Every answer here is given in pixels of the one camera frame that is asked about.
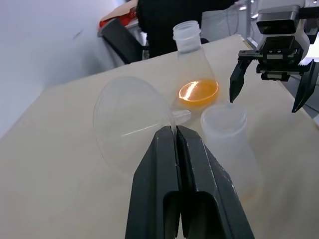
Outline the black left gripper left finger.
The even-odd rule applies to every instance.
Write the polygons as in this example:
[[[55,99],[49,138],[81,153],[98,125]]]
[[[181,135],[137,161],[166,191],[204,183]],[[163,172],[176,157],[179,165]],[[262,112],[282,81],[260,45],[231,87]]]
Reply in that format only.
[[[159,129],[133,177],[125,239],[175,239],[180,173],[170,126]]]

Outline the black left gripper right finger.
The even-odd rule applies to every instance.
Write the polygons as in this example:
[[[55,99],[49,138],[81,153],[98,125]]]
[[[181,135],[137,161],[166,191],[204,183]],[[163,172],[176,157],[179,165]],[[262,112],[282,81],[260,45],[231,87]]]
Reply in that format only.
[[[178,126],[181,220],[186,239],[254,239],[232,180],[199,134]]]

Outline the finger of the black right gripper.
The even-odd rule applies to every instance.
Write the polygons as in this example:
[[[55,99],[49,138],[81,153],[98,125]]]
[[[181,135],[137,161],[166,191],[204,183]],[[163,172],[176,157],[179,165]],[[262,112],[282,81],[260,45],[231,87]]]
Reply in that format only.
[[[311,61],[308,64],[308,70],[305,71],[300,79],[292,112],[296,113],[301,109],[306,101],[311,97],[316,87],[316,62]]]
[[[234,100],[240,94],[242,87],[244,85],[244,75],[248,66],[250,65],[249,60],[238,60],[237,65],[230,77],[230,86],[229,86],[229,100],[230,103],[233,103]]]

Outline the clear plastic funnel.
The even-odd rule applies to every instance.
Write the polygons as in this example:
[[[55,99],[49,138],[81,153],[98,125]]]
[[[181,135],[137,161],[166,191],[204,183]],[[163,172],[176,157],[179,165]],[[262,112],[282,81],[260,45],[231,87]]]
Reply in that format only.
[[[189,110],[172,111],[150,83],[132,76],[116,77],[101,90],[94,106],[93,127],[107,166],[131,178],[154,134],[170,132],[191,119]]]

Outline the glass flask with orange liquid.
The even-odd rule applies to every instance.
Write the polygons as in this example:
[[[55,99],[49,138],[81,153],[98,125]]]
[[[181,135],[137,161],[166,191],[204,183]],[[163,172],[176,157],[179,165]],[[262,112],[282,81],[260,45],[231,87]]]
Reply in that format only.
[[[206,57],[195,20],[173,28],[178,54],[177,98],[187,107],[202,108],[216,102],[219,84]]]

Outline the translucent white plastic bottle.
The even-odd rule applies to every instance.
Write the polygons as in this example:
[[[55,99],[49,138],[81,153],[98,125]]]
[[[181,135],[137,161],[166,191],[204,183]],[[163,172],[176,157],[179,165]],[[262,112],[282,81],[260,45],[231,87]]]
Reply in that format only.
[[[263,177],[248,142],[244,110],[235,104],[212,105],[200,122],[208,149],[231,177],[240,200],[256,198]]]

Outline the white cloth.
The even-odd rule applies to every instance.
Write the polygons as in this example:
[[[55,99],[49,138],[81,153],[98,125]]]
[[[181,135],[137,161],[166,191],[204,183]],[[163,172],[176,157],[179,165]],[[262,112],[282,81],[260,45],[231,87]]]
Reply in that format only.
[[[231,7],[220,11],[207,11],[202,14],[202,38],[213,42],[219,39],[240,34],[246,36],[246,10]]]

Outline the person in black clothing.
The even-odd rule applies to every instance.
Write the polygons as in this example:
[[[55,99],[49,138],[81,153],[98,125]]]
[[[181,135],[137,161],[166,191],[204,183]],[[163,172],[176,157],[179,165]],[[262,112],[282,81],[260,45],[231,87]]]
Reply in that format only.
[[[137,18],[147,34],[151,58],[177,50],[173,28],[179,23],[195,20],[201,25],[206,11],[225,10],[237,0],[138,0]]]

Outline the red and brown box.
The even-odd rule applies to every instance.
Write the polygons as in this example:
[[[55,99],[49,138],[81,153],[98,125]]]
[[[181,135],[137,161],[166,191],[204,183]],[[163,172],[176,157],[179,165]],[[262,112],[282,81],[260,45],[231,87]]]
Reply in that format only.
[[[137,4],[138,0],[130,0],[115,8],[111,13],[100,20],[99,27],[102,28],[107,22],[114,18],[118,19],[123,26],[127,26],[131,21],[137,19]]]

